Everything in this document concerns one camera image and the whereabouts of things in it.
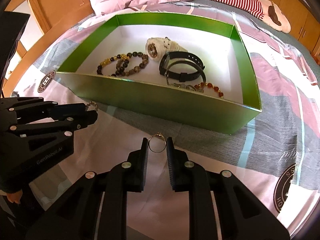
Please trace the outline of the silver keychain pendant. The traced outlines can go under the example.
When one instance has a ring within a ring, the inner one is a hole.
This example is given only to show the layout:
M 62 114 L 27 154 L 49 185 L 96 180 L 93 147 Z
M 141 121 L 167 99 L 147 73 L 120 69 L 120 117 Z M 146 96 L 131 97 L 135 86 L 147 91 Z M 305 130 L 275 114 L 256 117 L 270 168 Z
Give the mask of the silver keychain pendant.
M 196 91 L 196 88 L 192 85 L 185 85 L 183 83 L 174 83 L 174 86 L 181 89 Z

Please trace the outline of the wooden wall cabinets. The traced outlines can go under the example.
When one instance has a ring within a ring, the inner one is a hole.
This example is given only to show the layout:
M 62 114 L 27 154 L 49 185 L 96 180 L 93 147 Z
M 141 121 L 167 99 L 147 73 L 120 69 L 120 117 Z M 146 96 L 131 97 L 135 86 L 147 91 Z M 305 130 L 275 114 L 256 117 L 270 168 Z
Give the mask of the wooden wall cabinets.
M 270 0 L 276 3 L 291 24 L 290 35 L 296 38 L 319 63 L 319 20 L 302 0 Z

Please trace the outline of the white chunky wristwatch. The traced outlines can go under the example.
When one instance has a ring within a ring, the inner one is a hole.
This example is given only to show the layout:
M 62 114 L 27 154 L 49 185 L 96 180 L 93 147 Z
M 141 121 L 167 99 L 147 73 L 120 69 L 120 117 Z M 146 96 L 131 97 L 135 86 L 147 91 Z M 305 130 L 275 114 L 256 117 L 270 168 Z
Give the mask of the white chunky wristwatch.
M 170 40 L 169 38 L 153 37 L 149 38 L 145 44 L 145 52 L 150 59 L 155 62 L 159 62 L 162 57 L 172 51 L 185 51 L 182 46 L 177 42 Z

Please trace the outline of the wooden bed headboard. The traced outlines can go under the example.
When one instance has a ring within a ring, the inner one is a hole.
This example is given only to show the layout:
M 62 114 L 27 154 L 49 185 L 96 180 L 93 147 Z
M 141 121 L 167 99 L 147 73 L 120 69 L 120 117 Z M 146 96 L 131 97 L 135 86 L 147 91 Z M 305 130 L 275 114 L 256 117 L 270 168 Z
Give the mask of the wooden bed headboard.
M 29 49 L 17 42 L 15 51 L 21 61 L 3 85 L 5 97 L 10 97 L 14 88 L 28 68 L 65 31 L 93 13 L 89 0 L 10 0 L 6 11 L 13 11 L 24 1 L 28 2 L 31 15 L 43 36 Z

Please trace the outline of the green cardboard box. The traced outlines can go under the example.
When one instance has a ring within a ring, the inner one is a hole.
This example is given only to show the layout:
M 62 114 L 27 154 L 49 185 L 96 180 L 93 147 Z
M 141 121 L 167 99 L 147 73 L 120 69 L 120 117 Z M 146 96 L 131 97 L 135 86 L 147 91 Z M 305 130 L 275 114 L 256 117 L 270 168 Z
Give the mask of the green cardboard box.
M 157 62 L 137 74 L 114 77 L 115 66 L 97 74 L 104 59 L 143 52 L 151 37 L 167 37 L 198 56 L 207 81 L 219 87 L 193 92 L 174 87 L 160 75 Z M 75 95 L 181 124 L 233 134 L 262 111 L 253 65 L 234 25 L 211 18 L 133 12 L 97 25 L 57 70 Z

